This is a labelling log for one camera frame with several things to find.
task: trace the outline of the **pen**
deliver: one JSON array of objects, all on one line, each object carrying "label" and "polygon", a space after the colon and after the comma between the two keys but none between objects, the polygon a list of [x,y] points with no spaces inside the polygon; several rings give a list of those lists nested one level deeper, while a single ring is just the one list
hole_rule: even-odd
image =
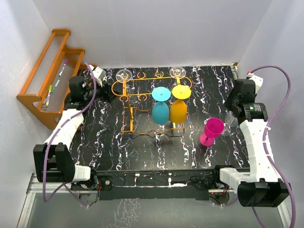
[{"label": "pen", "polygon": [[46,107],[48,107],[49,97],[51,96],[51,92],[52,92],[52,85],[50,85],[50,86],[48,87],[48,94],[47,94]]},{"label": "pen", "polygon": [[57,80],[57,82],[56,82],[56,84],[55,84],[55,86],[54,86],[53,92],[54,92],[54,90],[56,89],[56,87],[57,87],[57,85],[58,85],[58,83],[59,83],[59,81],[60,81],[60,77],[61,77],[61,75],[62,75],[62,72],[63,72],[63,70],[65,69],[65,66],[66,66],[67,64],[68,64],[68,59],[65,60],[65,63],[64,63],[64,65],[63,65],[63,67],[62,67],[62,69],[61,69],[61,71],[60,71],[60,73],[59,73],[59,79]]}]

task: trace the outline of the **wooden shelf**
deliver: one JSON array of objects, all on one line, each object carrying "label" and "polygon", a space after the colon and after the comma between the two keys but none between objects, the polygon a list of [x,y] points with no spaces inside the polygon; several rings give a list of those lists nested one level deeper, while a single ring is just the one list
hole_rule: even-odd
[{"label": "wooden shelf", "polygon": [[[62,116],[64,99],[69,93],[69,79],[76,76],[78,70],[85,66],[81,62],[85,51],[66,45],[70,34],[68,29],[52,30],[21,92],[17,95],[17,99],[49,129],[55,129],[58,119]],[[68,64],[60,77],[60,82],[51,93],[48,107],[44,107],[48,88],[50,85],[54,88],[66,60]]]}]

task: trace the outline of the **black table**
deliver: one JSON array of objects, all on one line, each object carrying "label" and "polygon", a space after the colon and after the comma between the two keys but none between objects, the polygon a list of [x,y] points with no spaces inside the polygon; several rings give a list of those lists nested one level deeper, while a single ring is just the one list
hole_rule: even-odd
[{"label": "black table", "polygon": [[[77,132],[71,144],[71,155],[75,163],[94,166],[97,171],[143,171],[143,170],[183,170],[213,169],[216,164],[231,164],[236,168],[249,168],[244,136],[240,128],[232,127],[229,136],[215,139],[211,147],[204,147],[199,136],[204,131],[207,119],[217,117],[224,120],[227,113],[224,101],[233,88],[234,76],[230,66],[188,66],[187,77],[193,82],[192,95],[185,100],[188,116],[185,133],[176,130],[170,134],[138,136],[121,134],[123,103],[114,99],[111,103],[96,99],[90,107],[84,126]],[[136,78],[138,72],[147,77],[155,77],[155,72],[169,75],[170,67],[129,68]],[[116,81],[115,74],[120,69],[107,69],[109,82]],[[89,78],[88,70],[80,72]],[[158,86],[171,87],[174,79],[145,80],[128,83],[135,92],[151,92]],[[147,101],[130,101],[140,109],[150,108],[155,101],[148,96]],[[134,125],[143,131],[158,127],[152,122],[151,113],[136,113]]]}]

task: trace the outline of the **white wall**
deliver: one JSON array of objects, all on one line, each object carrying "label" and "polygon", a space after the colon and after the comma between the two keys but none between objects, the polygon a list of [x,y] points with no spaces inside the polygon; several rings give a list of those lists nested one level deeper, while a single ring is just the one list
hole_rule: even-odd
[{"label": "white wall", "polygon": [[239,62],[271,0],[33,0],[100,67]]},{"label": "white wall", "polygon": [[[304,224],[304,2],[276,0],[253,36],[238,68],[239,77],[262,65],[278,65],[291,78],[291,93],[285,107],[273,121],[269,133],[275,162],[292,185],[297,206],[297,225]],[[273,114],[282,102],[287,83],[283,74],[273,70],[259,70],[264,78],[257,101]]]},{"label": "white wall", "polygon": [[16,227],[33,147],[50,135],[16,99],[50,35],[32,0],[0,0],[0,226]]}]

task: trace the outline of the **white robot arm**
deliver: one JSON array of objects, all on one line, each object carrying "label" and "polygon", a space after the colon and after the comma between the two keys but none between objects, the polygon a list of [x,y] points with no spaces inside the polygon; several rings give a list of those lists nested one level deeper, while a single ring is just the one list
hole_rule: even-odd
[{"label": "white robot arm", "polygon": [[[93,70],[93,75],[98,83],[96,97],[111,99],[111,86],[103,83],[105,71],[99,67]],[[43,160],[46,146],[51,143],[48,163],[47,163],[47,182],[74,182],[88,181],[91,179],[91,168],[88,166],[75,165],[69,148],[73,137],[79,126],[84,121],[84,116],[80,110],[92,99],[92,89],[87,85],[83,76],[75,76],[69,80],[71,93],[66,97],[65,108],[62,117],[51,136],[34,148],[34,160],[37,179],[42,181]]]},{"label": "white robot arm", "polygon": [[262,83],[263,79],[254,74],[248,74],[248,79],[237,79],[225,104],[238,118],[243,132],[250,175],[243,175],[233,167],[218,166],[219,181],[234,190],[244,207],[276,207],[288,196],[281,176],[267,158],[270,156],[274,159],[268,135],[265,143],[269,154],[265,153],[263,147],[263,132],[268,116],[264,104],[255,103],[257,91]]}]

